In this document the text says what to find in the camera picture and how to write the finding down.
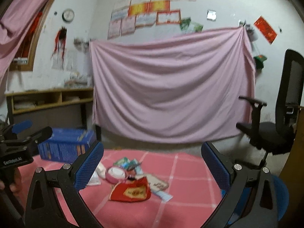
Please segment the person's left hand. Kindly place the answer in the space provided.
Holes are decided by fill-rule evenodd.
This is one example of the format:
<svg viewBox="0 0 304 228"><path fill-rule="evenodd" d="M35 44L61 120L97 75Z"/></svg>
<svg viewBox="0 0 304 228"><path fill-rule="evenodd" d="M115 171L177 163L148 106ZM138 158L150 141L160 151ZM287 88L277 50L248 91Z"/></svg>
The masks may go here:
<svg viewBox="0 0 304 228"><path fill-rule="evenodd" d="M7 181L3 182L1 180L1 190L5 189L6 187L5 183L9 183L10 184L9 188L12 191L12 193L15 196L18 196L23 189L22 176L20 170L18 168L9 169L5 174L5 179L8 179L8 182Z"/></svg>

